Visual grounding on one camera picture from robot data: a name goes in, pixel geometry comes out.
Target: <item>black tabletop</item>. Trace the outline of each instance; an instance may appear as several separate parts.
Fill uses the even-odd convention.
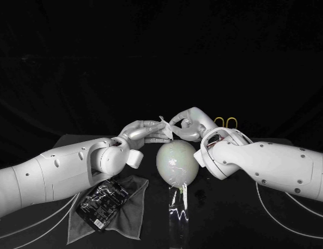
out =
[[[101,137],[64,135],[54,147]],[[284,139],[252,139],[291,145]],[[196,150],[199,143],[190,142]],[[144,158],[138,169],[125,165],[119,173],[148,179],[144,196],[144,219],[140,241],[125,238],[116,231],[85,236],[66,246],[67,217],[54,229],[23,248],[168,248],[168,184],[155,168],[155,154],[161,144],[147,144],[140,149]],[[293,230],[323,237],[323,219],[308,213],[285,193],[258,186],[265,207],[277,220]],[[323,203],[297,198],[307,207],[323,214]],[[0,220],[0,236],[27,227],[51,215],[70,198],[28,206]],[[189,248],[285,248],[323,247],[323,240],[307,238],[282,228],[268,216],[258,200],[255,182],[239,170],[225,180],[216,179],[206,168],[199,168],[194,181],[187,186]],[[36,239],[62,219],[70,205],[41,224],[0,239],[0,249],[21,246]]]

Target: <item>gray towel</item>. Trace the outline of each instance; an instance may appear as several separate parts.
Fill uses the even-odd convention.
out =
[[[140,240],[138,237],[144,212],[144,192],[148,186],[148,180],[135,175],[131,175],[127,178],[116,180],[116,182],[128,192],[129,199],[122,205],[105,230],[115,230],[127,238]],[[82,201],[92,188],[80,192],[75,203],[79,203]],[[83,219],[76,214],[76,207],[77,205],[75,204],[69,213],[66,244],[70,244],[83,236],[95,232],[90,226],[85,223]]]

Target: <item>scissors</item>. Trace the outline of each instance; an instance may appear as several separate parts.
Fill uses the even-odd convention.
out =
[[[223,118],[216,117],[216,118],[215,118],[215,120],[213,120],[213,122],[215,122],[217,119],[220,119],[220,120],[223,121]],[[236,129],[236,127],[238,127],[238,121],[236,121],[236,119],[235,119],[235,118],[232,118],[232,117],[230,117],[230,118],[228,118],[228,120],[226,120],[226,126],[222,126],[222,127],[228,128],[228,122],[229,122],[229,120],[230,120],[230,119],[233,119],[233,120],[235,120],[235,123],[236,123],[236,124],[235,124],[235,128],[233,128],[233,129]]]

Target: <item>white cable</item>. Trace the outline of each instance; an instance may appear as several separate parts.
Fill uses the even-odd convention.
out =
[[[72,208],[73,208],[73,204],[75,204],[75,202],[76,202],[77,196],[79,196],[79,193],[77,193],[76,198],[75,198],[75,200],[73,200],[70,209],[67,210],[66,214],[63,215],[60,221],[54,224],[54,226],[49,229],[47,232],[44,232],[34,240],[31,240],[31,241],[30,241],[27,244],[24,244],[24,245],[28,245],[28,244],[33,243],[36,240],[38,240],[38,239],[40,239],[40,238],[53,230],[53,228],[59,225],[59,223],[62,222],[62,220],[64,219],[66,215],[69,214],[69,212],[70,212],[70,210],[72,210]]]
[[[321,214],[317,214],[314,211],[311,211],[291,196],[288,193],[285,193],[288,195],[288,197],[294,200],[294,202],[308,211],[311,212],[313,214],[316,214],[317,216],[320,216],[323,218],[323,215]]]
[[[274,221],[275,221],[275,222],[277,222],[288,231],[291,231],[291,232],[294,232],[295,234],[303,235],[303,236],[306,236],[306,237],[311,237],[311,238],[316,238],[316,239],[323,239],[323,237],[311,236],[311,235],[307,235],[307,234],[304,234],[304,233],[295,232],[295,231],[291,230],[288,227],[285,227],[285,226],[277,221],[277,219],[272,217],[272,215],[269,214],[269,212],[268,212],[268,210],[267,210],[267,208],[265,208],[265,206],[264,206],[264,203],[262,203],[261,197],[259,197],[259,193],[258,193],[258,186],[256,186],[256,195],[258,195],[258,199],[259,199],[261,205],[262,205],[262,207],[264,207],[264,209],[265,209],[265,211],[267,211],[269,217],[274,219]]]
[[[4,238],[4,237],[7,237],[7,236],[11,236],[11,235],[15,234],[17,232],[24,231],[25,229],[31,228],[33,226],[36,226],[37,224],[40,224],[41,222],[44,222],[50,217],[53,217],[53,216],[64,209],[64,207],[66,207],[67,204],[72,202],[72,200],[76,199],[76,196],[77,196],[77,195],[79,195],[79,194],[76,194],[76,195],[73,196],[73,198],[69,200],[69,202],[64,204],[64,206],[63,206],[63,207],[62,207],[62,208],[60,208],[60,209],[59,209],[47,218],[44,218],[40,222],[34,223],[33,225],[27,226],[25,228],[17,230],[15,232],[11,232],[11,233],[8,233],[8,234],[0,236],[0,239]]]

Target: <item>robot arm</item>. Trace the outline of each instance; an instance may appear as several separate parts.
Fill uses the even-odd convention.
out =
[[[141,159],[142,153],[114,137],[54,148],[1,169],[0,218],[30,205],[73,196],[118,174],[125,164],[137,169]]]
[[[235,129],[203,137],[194,159],[225,179],[238,169],[264,186],[323,202],[323,153],[268,142],[248,142]]]

